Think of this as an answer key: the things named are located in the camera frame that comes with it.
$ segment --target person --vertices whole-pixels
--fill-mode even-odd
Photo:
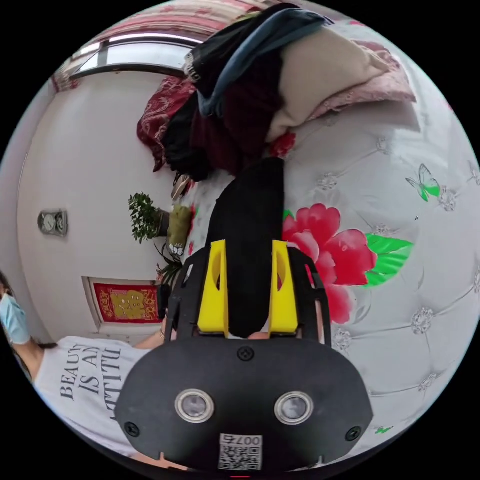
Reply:
[[[160,329],[131,346],[123,341],[67,336],[41,343],[29,333],[25,312],[0,271],[0,319],[24,371],[49,408],[74,430],[94,442],[140,462],[187,470],[137,452],[115,420],[122,384],[144,355],[162,345]]]

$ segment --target green plant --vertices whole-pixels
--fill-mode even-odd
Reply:
[[[161,257],[165,260],[165,263],[166,263],[166,266],[164,266],[163,268],[160,268],[160,265],[157,263],[156,272],[158,274],[159,281],[162,285],[167,284],[173,288],[175,279],[177,278],[178,274],[181,272],[183,268],[183,264],[178,255],[171,253],[170,254],[171,258],[168,258],[165,255],[166,246],[167,246],[167,242],[165,242],[161,247],[161,250],[159,250],[158,247],[155,245],[155,248],[157,249],[158,253],[161,255]]]
[[[143,240],[158,236],[161,224],[161,211],[154,207],[154,202],[145,193],[130,195],[128,209],[131,218],[131,233],[133,238],[142,243]]]

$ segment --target white t-shirt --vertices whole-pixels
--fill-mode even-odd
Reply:
[[[149,351],[123,341],[67,336],[45,350],[34,386],[65,423],[131,457],[137,451],[115,420],[115,406],[127,375]]]

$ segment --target blue surgical mask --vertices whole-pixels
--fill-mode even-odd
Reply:
[[[3,295],[0,301],[0,320],[13,344],[24,345],[30,340],[25,312],[10,295]]]

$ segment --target bed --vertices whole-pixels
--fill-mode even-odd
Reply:
[[[480,314],[480,172],[455,113],[416,64],[358,22],[331,28],[389,48],[417,97],[328,113],[265,151],[285,159],[284,240],[320,269],[333,347],[370,395],[374,418],[353,457],[418,420],[466,353]],[[205,245],[232,180],[217,171],[181,200],[195,211],[184,260]]]

